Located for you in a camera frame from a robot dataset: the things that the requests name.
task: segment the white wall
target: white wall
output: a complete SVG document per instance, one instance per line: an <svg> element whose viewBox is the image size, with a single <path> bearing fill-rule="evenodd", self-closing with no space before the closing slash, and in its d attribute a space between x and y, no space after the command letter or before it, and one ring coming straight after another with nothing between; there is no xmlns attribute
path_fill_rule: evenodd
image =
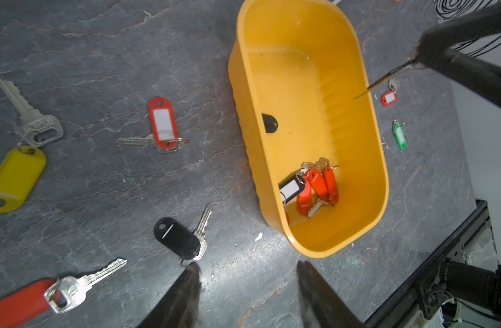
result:
<svg viewBox="0 0 501 328"><path fill-rule="evenodd" d="M501 66L501 45L478 59ZM501 264L501 109L456 82L452 91L474 195L489 203Z"/></svg>

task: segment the key blade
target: key blade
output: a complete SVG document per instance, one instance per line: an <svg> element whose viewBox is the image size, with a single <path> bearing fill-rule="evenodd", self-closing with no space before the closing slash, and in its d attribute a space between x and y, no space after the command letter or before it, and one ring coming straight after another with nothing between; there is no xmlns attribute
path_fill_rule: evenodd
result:
<svg viewBox="0 0 501 328"><path fill-rule="evenodd" d="M205 211L203 212L203 216L201 217L200 224L197 226L197 229L195 231L196 236L205 236L205 228L207 227L208 219L210 218L210 215L212 214L214 205L212 203L208 204L207 207L205 208Z"/></svg>
<svg viewBox="0 0 501 328"><path fill-rule="evenodd" d="M43 116L41 112L33 108L20 94L20 90L13 82L0 79L0 88L3 90L4 94L8 97L14 107L19 111L19 114L21 114L21 120L23 123L26 124Z"/></svg>
<svg viewBox="0 0 501 328"><path fill-rule="evenodd" d="M93 285L97 284L99 281L103 280L107 276L121 269L123 266L127 264L127 260L125 259L116 259L114 262L110 263L106 268L101 271L98 271L93 274L88 274L86 276L81 277L80 279L84 279L84 285L88 289Z"/></svg>
<svg viewBox="0 0 501 328"><path fill-rule="evenodd" d="M308 217L313 217L314 214L318 211L318 209L322 206L322 205L328 205L329 203L326 202L325 200L322 200L321 198L319 198L317 201L316 201L316 204L314 204L314 206L309 210L309 213L307 214Z"/></svg>
<svg viewBox="0 0 501 328"><path fill-rule="evenodd" d="M155 143L154 134L149 133L146 137L129 136L126 138L117 138L114 142L118 146L142 146Z"/></svg>
<svg viewBox="0 0 501 328"><path fill-rule="evenodd" d="M321 171L324 168L329 167L330 164L331 163L328 159L326 159L325 157L320 157L319 161L317 161L316 163L303 162L303 164L301 164L301 167L306 169L317 169Z"/></svg>

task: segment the green key tag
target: green key tag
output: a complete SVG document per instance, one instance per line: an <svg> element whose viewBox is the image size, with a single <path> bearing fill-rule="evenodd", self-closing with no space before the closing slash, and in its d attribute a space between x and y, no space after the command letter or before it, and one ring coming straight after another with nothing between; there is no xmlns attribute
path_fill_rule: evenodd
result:
<svg viewBox="0 0 501 328"><path fill-rule="evenodd" d="M398 147L400 147L400 149L405 149L407 141L405 140L404 128L402 128L400 123L398 123L397 121L394 121L392 123L392 132L396 137L396 141L398 142Z"/></svg>

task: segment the key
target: key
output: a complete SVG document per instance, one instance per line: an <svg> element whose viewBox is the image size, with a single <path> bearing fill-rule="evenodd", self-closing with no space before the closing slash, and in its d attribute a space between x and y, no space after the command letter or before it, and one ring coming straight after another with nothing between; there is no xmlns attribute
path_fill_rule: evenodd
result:
<svg viewBox="0 0 501 328"><path fill-rule="evenodd" d="M319 161L317 161L316 163L304 162L303 164L301 164L301 167L322 171L324 168L329 167L329 165L331 165L331 163L328 159L326 159L325 157L320 157Z"/></svg>
<svg viewBox="0 0 501 328"><path fill-rule="evenodd" d="M180 144L188 143L188 139L176 138L176 139L171 139L170 141L168 141L168 143L170 143L170 142L176 142L176 146L174 148L159 147L159 145L155 142L154 134L149 133L144 138L142 138L140 136L129 136L126 138L117 138L115 141L115 144L118 146L152 146L152 147L155 147L158 152L165 154L165 153L175 152L176 150L178 150Z"/></svg>
<svg viewBox="0 0 501 328"><path fill-rule="evenodd" d="M197 226L196 231L194 231L194 234L196 235L197 239L200 240L200 253L194 258L196 261L200 260L203 257L203 254L207 250L207 241L205 240L205 227L207 226L208 223L208 218L210 217L210 214L212 214L212 204L208 204L207 207L205 208L205 211L203 212L203 216L201 217L200 224Z"/></svg>
<svg viewBox="0 0 501 328"><path fill-rule="evenodd" d="M314 206L310 209L309 214L307 216L312 217L322 205L328 205L328 204L329 203L327 203L325 200L321 200L321 198L319 198L316 201L316 204L314 204Z"/></svg>
<svg viewBox="0 0 501 328"><path fill-rule="evenodd" d="M0 80L0 88L21 115L23 124L17 129L17 132L26 143L39 148L63 136L64 131L59 120L53 115L43 115L39 110L33 108L20 94L13 82ZM54 131L55 135L47 136L49 135L48 131ZM39 139L43 136L47 136L46 139Z"/></svg>
<svg viewBox="0 0 501 328"><path fill-rule="evenodd" d="M86 293L93 285L108 277L112 273L121 269L127 264L125 259L116 259L106 268L93 274L75 278L72 276L64 277L57 281L54 285L44 293L45 299L55 313L64 313L77 307L86 299ZM57 298L59 293L64 297L63 302L66 304L57 304L54 298Z"/></svg>

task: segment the red key tag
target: red key tag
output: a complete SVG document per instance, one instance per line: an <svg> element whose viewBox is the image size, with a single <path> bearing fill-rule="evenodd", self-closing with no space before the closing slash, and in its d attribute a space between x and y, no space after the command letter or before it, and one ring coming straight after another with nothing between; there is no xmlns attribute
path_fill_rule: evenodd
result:
<svg viewBox="0 0 501 328"><path fill-rule="evenodd" d="M325 179L325 184L329 193L329 200L331 201L331 203L336 204L339 200L339 193L338 186L336 185L336 178L334 177L334 171L332 171L332 168L326 167L323 170L323 178Z"/></svg>
<svg viewBox="0 0 501 328"><path fill-rule="evenodd" d="M309 215L309 210L312 207L312 187L309 182L309 177L304 176L303 177L306 181L305 183L305 189L298 194L298 211L302 215Z"/></svg>
<svg viewBox="0 0 501 328"><path fill-rule="evenodd" d="M329 193L327 192L327 185L325 184L325 180L321 173L313 168L307 172L307 176L309 177L309 182L311 186L316 190L318 196L322 200L327 200L329 198Z"/></svg>
<svg viewBox="0 0 501 328"><path fill-rule="evenodd" d="M150 120L155 143L159 147L170 149L177 146L177 141L166 142L178 138L174 111L168 100L157 96L149 102Z"/></svg>
<svg viewBox="0 0 501 328"><path fill-rule="evenodd" d="M0 300L0 328L16 328L50 309L44 292L55 280L44 279Z"/></svg>
<svg viewBox="0 0 501 328"><path fill-rule="evenodd" d="M388 93L382 95L382 105L387 107L392 103L395 103L398 100L398 96L396 95L396 91L391 90Z"/></svg>

